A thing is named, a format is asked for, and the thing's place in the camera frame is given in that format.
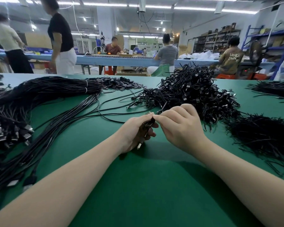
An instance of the red shirt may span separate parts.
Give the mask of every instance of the red shirt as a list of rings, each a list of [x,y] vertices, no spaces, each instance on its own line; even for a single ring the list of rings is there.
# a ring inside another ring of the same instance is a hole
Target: red shirt
[[[105,48],[107,53],[110,53],[111,55],[117,55],[117,53],[121,52],[121,48],[119,45],[112,47],[111,44],[106,45]]]

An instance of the workbench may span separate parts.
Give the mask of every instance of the workbench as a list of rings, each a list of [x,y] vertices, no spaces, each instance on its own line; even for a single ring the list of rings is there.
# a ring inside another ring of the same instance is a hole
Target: workbench
[[[6,73],[3,82],[14,87],[23,81],[42,76],[45,75]],[[86,78],[84,75],[65,77]],[[129,78],[147,87],[155,88],[162,77],[130,76]],[[274,96],[253,97],[258,94],[245,89],[247,84],[254,82],[252,80],[216,81],[220,90],[232,89],[237,94],[237,101],[241,104],[240,111],[284,118],[284,103],[280,103],[281,100]],[[127,94],[130,94],[129,90],[115,91],[101,94],[99,100],[102,103]],[[49,118],[71,109],[85,98],[86,95],[71,97],[58,103],[37,107],[32,112],[32,127],[37,127]],[[125,105],[131,101],[126,99],[118,102],[119,100],[105,103],[101,109]],[[123,107],[107,111],[107,113],[142,110],[145,108]],[[145,112],[135,115],[115,115],[110,118],[125,122],[132,116],[143,114]],[[116,132],[120,126],[120,123],[110,122],[100,116],[74,123],[57,137],[42,158],[37,169],[38,180],[90,150]],[[34,137],[41,132],[42,128],[36,130]],[[170,144],[160,128],[155,132],[157,136],[142,145],[139,151],[133,150],[123,160],[117,158],[111,164],[70,224],[71,227],[262,226],[218,176],[206,169],[195,158]],[[205,134],[222,148],[275,174],[263,160],[240,150],[240,146],[234,144],[235,140],[226,133],[221,122],[213,126],[211,132],[208,129]],[[21,144],[14,151],[23,148],[24,145]],[[11,202],[21,192],[22,183],[9,189],[3,205]]]
[[[51,54],[41,54],[36,55],[33,53],[25,53],[28,59],[34,59],[39,61],[50,61]],[[5,53],[0,53],[0,58],[4,58]],[[180,68],[181,65],[185,64],[193,64],[199,66],[209,66],[212,64],[218,64],[218,60],[184,60],[178,59],[175,60],[175,68]],[[88,67],[88,72],[90,74],[90,67],[89,65],[103,65],[103,66],[128,66],[128,67],[149,67],[149,66],[159,66],[160,61],[155,61],[153,58],[150,57],[142,57],[142,56],[135,56],[131,58],[121,58],[119,56],[114,55],[93,55],[93,56],[84,56],[84,55],[77,55],[77,64],[82,66],[82,72],[84,72],[84,67]],[[251,65],[250,62],[241,62],[241,65]],[[275,63],[272,62],[262,62],[260,67],[263,69],[271,69]]]

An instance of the man in red shirt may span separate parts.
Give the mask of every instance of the man in red shirt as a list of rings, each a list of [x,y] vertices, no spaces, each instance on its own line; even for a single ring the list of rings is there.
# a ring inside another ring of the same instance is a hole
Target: man in red shirt
[[[111,43],[106,45],[105,52],[110,55],[118,55],[119,53],[123,53],[123,51],[118,45],[118,39],[116,37],[111,38]],[[99,75],[102,74],[103,67],[104,66],[99,65]],[[113,67],[114,74],[116,74],[116,71],[117,71],[117,66],[114,66]]]

